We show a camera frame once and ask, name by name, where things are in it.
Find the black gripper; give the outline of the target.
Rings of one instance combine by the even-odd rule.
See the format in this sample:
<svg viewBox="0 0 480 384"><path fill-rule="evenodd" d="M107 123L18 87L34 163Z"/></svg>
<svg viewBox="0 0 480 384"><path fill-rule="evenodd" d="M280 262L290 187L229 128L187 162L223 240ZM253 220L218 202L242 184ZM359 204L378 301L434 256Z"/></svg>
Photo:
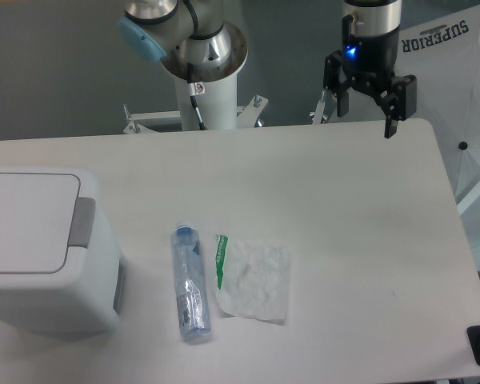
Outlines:
<svg viewBox="0 0 480 384"><path fill-rule="evenodd" d="M418 80L414 75L394 76L399 30L374 37L342 35L342 52L336 50L325 59L323 87L336 98L337 116L349 112L350 81L361 91L368 87L381 94L380 107L386 116L384 138L397 133L398 124L417 111ZM341 81L341 72L349 79Z"/></svg>

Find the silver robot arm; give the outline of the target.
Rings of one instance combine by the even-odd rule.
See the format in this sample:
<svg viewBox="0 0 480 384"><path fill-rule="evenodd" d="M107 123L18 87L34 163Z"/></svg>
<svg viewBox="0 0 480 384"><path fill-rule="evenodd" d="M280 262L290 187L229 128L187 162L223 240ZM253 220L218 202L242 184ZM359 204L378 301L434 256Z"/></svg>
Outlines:
<svg viewBox="0 0 480 384"><path fill-rule="evenodd" d="M328 106L339 117L347 114L351 91L382 110L386 138L416 112L416 77L394 72L401 12L399 1L342 4L342 43L326 57L314 123L326 120ZM225 19L223 2L127 1L118 29L140 58L160 62L174 80L185 131L258 126L268 101L255 96L245 107L237 104L237 76L248 47L240 29Z"/></svg>

